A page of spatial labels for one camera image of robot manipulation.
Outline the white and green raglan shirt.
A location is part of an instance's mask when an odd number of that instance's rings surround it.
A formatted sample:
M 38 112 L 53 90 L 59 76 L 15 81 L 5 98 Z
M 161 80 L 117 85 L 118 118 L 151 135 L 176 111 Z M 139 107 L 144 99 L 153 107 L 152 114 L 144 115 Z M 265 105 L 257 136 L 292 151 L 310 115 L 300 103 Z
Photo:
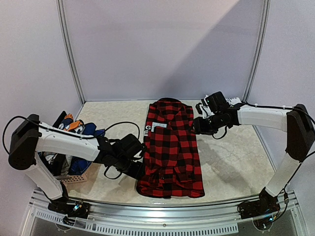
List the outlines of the white and green raglan shirt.
M 238 103 L 242 103 L 242 101 L 240 100 L 239 97 L 226 98 L 226 101 L 227 101 L 230 105 L 235 105 L 235 104 L 238 104 Z

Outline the red black plaid garment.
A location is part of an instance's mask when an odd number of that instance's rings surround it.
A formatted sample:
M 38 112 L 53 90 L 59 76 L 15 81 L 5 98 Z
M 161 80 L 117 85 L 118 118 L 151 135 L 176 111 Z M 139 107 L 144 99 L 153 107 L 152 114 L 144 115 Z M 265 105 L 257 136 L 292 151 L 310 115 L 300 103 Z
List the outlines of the red black plaid garment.
M 149 105 L 144 133 L 145 173 L 136 184 L 140 195 L 204 197 L 193 119 L 193 107 L 177 99 L 161 98 Z

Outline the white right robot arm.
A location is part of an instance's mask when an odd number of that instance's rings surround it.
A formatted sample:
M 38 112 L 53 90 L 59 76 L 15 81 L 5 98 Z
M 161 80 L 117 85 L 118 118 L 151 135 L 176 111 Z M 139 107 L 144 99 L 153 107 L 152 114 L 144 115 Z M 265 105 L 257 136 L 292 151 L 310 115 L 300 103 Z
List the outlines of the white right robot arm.
M 195 118 L 192 128 L 195 134 L 211 136 L 222 127 L 229 129 L 239 125 L 262 126 L 285 132 L 287 140 L 283 161 L 263 189 L 269 196 L 276 197 L 311 155 L 315 142 L 314 123 L 303 104 L 275 107 L 225 103 L 214 107 L 206 118 Z

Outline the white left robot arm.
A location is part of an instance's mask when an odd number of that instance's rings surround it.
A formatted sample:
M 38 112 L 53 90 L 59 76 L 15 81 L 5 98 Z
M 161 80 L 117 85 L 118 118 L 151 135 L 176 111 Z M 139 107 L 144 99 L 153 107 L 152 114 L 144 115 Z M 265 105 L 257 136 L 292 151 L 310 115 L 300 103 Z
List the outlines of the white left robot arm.
M 98 135 L 83 135 L 52 127 L 31 114 L 21 117 L 23 122 L 11 135 L 8 154 L 9 165 L 27 176 L 44 192 L 62 213 L 70 213 L 72 200 L 66 188 L 44 165 L 39 152 L 70 155 L 114 167 L 118 172 L 139 180 L 145 173 L 144 164 L 136 157 L 145 152 L 138 137 L 128 134 L 122 139 L 108 139 L 105 131 Z

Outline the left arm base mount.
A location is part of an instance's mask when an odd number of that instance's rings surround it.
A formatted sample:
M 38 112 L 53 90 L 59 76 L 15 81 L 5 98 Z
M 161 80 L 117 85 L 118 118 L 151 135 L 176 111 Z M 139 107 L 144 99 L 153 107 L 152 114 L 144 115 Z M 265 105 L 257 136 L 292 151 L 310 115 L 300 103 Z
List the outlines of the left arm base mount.
M 78 217 L 87 219 L 90 213 L 91 204 L 82 200 L 70 200 L 67 197 L 61 197 L 52 200 L 48 204 L 48 209 L 57 213 L 67 215 L 68 217 Z

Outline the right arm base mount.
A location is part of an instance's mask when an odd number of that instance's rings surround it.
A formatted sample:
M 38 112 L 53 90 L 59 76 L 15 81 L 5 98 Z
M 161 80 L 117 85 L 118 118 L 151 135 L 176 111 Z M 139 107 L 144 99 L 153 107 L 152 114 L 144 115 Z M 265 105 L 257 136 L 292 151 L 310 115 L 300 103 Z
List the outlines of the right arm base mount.
M 241 219 L 257 217 L 272 212 L 280 212 L 278 196 L 273 197 L 264 187 L 255 201 L 243 201 L 237 205 L 237 211 Z

